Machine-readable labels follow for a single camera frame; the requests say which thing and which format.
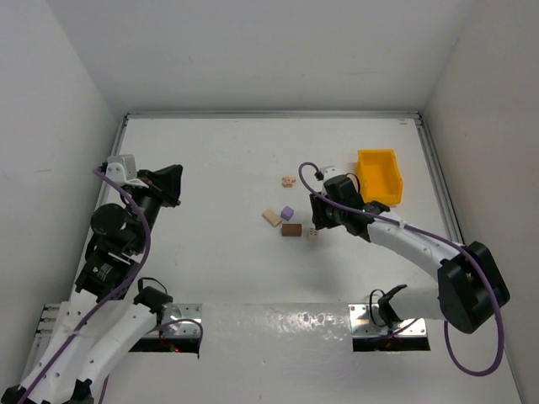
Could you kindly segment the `yellow plastic bin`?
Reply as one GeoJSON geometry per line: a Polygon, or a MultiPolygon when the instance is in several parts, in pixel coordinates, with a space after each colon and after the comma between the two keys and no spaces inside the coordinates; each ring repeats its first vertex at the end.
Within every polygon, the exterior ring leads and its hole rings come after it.
{"type": "Polygon", "coordinates": [[[384,205],[401,203],[403,179],[393,149],[359,150],[355,175],[364,201],[377,201],[384,205]]]}

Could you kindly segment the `beige cube with holes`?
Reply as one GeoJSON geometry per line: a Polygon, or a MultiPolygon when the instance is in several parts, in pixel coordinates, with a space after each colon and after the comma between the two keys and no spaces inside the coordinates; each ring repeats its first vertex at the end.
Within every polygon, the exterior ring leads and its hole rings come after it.
{"type": "Polygon", "coordinates": [[[319,232],[318,230],[314,228],[310,228],[307,233],[307,238],[309,240],[317,240],[318,239],[319,232]]]}

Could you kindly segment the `small patterned wood block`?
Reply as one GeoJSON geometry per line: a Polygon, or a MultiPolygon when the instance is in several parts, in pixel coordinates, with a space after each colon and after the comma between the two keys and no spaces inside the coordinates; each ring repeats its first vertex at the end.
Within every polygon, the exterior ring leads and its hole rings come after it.
{"type": "Polygon", "coordinates": [[[296,182],[296,178],[293,176],[284,176],[281,179],[281,186],[283,188],[292,188],[296,182]]]}

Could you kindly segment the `purple cube block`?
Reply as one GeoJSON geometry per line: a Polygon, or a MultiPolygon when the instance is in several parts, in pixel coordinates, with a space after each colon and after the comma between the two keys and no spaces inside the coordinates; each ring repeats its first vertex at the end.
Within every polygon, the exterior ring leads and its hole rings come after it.
{"type": "Polygon", "coordinates": [[[289,221],[294,213],[295,211],[290,206],[285,206],[280,213],[280,217],[285,221],[289,221]]]}

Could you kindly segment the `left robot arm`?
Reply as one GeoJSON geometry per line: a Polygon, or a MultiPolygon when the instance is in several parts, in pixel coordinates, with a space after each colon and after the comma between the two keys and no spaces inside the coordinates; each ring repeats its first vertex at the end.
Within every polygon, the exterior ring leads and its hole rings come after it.
{"type": "Polygon", "coordinates": [[[152,172],[121,162],[94,170],[121,202],[101,205],[92,214],[84,265],[61,304],[49,344],[27,377],[3,393],[3,403],[101,401],[111,370],[160,324],[173,300],[147,286],[117,312],[147,260],[160,209],[180,204],[182,172],[179,164],[152,172]]]}

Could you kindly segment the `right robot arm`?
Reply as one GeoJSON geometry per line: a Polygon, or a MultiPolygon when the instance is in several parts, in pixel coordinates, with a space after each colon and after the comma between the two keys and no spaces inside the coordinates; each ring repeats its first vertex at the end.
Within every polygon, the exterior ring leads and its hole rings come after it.
{"type": "Polygon", "coordinates": [[[344,174],[316,173],[323,184],[310,194],[316,229],[342,226],[366,242],[385,247],[423,269],[437,283],[434,291],[406,296],[399,284],[378,299],[382,325],[392,327],[405,311],[427,308],[426,316],[448,321],[466,334],[475,332],[494,315],[492,300],[504,306],[510,292],[489,249],[480,242],[450,246],[401,225],[400,217],[378,201],[365,202],[354,181],[344,174]]]}

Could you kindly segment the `brown rectangular wood block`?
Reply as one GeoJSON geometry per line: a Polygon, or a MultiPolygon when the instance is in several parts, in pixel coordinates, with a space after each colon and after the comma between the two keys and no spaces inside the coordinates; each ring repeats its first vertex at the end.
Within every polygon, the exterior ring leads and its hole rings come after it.
{"type": "Polygon", "coordinates": [[[283,237],[300,237],[302,235],[302,225],[295,223],[283,223],[281,226],[283,237]]]}

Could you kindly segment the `beige flat wood plank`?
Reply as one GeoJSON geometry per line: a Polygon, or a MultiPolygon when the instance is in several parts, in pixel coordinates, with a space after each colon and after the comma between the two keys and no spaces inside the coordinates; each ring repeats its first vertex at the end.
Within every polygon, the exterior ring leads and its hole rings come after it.
{"type": "Polygon", "coordinates": [[[262,217],[273,227],[277,227],[282,222],[281,217],[271,209],[265,210],[262,213],[262,217]]]}

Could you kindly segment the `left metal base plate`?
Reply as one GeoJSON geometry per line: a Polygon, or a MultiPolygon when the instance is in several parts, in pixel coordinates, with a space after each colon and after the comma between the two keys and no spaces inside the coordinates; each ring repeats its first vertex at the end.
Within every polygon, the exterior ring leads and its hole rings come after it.
{"type": "Polygon", "coordinates": [[[168,303],[160,322],[147,335],[164,339],[200,339],[203,336],[201,303],[168,303]]]}

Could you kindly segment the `metal base plate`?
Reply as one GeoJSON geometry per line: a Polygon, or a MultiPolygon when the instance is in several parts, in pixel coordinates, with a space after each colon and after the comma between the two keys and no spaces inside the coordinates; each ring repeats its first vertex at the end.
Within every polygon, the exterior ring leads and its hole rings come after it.
{"type": "Polygon", "coordinates": [[[147,335],[164,339],[200,339],[203,336],[201,303],[168,303],[160,322],[147,335]]]}
{"type": "Polygon", "coordinates": [[[426,338],[428,336],[426,322],[422,318],[394,322],[389,327],[380,317],[376,303],[349,304],[348,309],[353,338],[426,338]]]}

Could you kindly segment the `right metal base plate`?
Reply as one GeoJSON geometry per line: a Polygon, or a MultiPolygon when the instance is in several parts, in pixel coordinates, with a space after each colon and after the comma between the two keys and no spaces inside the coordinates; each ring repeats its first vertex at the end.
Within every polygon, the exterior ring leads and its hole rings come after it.
{"type": "Polygon", "coordinates": [[[348,309],[353,338],[426,338],[428,336],[426,322],[422,318],[394,322],[389,327],[380,317],[376,303],[349,304],[348,309]]]}

